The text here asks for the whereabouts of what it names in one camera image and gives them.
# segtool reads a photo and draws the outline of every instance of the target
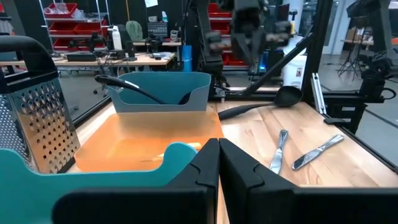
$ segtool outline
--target teal plastic tray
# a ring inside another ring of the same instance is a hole
[[[206,111],[211,82],[211,75],[207,73],[132,72],[119,78],[138,85],[170,105],[160,105],[132,90],[109,86],[109,95],[117,113]],[[188,103],[178,105],[187,93],[191,93]]]
[[[52,223],[55,202],[74,190],[95,187],[163,187],[195,157],[197,151],[176,142],[155,170],[38,174],[29,170],[20,155],[0,149],[0,223]]]

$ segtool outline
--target butter knife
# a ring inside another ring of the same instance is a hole
[[[303,167],[305,164],[308,164],[315,158],[317,158],[321,153],[323,153],[325,150],[329,149],[330,147],[334,146],[335,144],[341,142],[344,140],[344,136],[337,134],[333,136],[331,139],[329,139],[326,143],[324,143],[322,146],[306,153],[304,156],[298,158],[292,166],[293,170],[298,170],[301,167]]]
[[[282,168],[283,151],[288,136],[289,132],[286,130],[281,130],[279,133],[278,148],[276,149],[275,155],[271,160],[271,165],[269,166],[269,169],[276,174],[279,174],[280,169]]]

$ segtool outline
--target white bottle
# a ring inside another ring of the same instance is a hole
[[[167,15],[165,11],[162,11],[162,21],[163,22],[168,22],[169,20],[167,19]]]
[[[113,47],[115,50],[122,50],[122,40],[120,38],[119,28],[117,26],[113,26],[112,28],[112,39],[113,39]]]

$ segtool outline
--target black slotted spoon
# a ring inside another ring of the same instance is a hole
[[[303,98],[303,92],[301,92],[301,90],[299,90],[298,88],[293,86],[283,86],[276,93],[274,102],[272,103],[237,106],[219,112],[218,117],[220,118],[220,121],[222,121],[246,113],[251,109],[263,106],[277,106],[281,108],[291,107],[300,102],[302,98]]]

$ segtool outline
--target wooden table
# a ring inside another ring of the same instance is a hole
[[[258,102],[209,103],[209,111],[225,109]],[[80,143],[84,142],[114,114],[112,104],[89,119],[77,129]],[[335,126],[326,125],[323,117],[306,103],[290,109],[261,108],[252,110],[222,122],[224,136],[245,150],[252,157],[269,167],[274,156],[279,131],[289,131],[284,149],[284,161],[280,175],[302,187],[398,187],[398,175],[370,155]],[[335,134],[345,140],[325,151],[319,158],[298,171],[293,171],[293,161],[303,154],[321,146]],[[74,165],[69,172],[79,172]],[[218,223],[229,223],[222,190],[218,200]]]
[[[136,47],[145,46],[145,42],[134,42],[133,44]],[[181,45],[182,45],[181,42],[163,42],[162,43],[163,47],[176,47],[177,48],[176,54],[177,54],[177,60],[178,61],[180,61],[180,47],[179,46],[181,46]]]
[[[368,45],[368,46],[373,46],[374,42],[373,41],[367,41],[367,40],[363,40],[361,42],[361,40],[340,40],[344,43],[348,43],[348,44],[362,44],[362,45]]]
[[[171,54],[171,57],[169,59],[161,59],[161,60],[155,60],[154,58],[149,58],[149,55],[146,53],[137,53],[136,58],[137,60],[133,62],[120,62],[120,60],[108,60],[107,64],[111,65],[113,63],[116,63],[117,66],[128,66],[128,67],[135,67],[135,66],[143,66],[143,65],[167,65],[173,58],[175,57],[175,53]],[[105,63],[105,58],[102,58],[101,64]],[[97,67],[98,62],[68,62],[67,59],[64,58],[53,58],[54,64],[57,67]],[[8,66],[8,65],[18,65],[18,66],[25,66],[24,61],[17,61],[17,62],[0,62],[0,66]]]

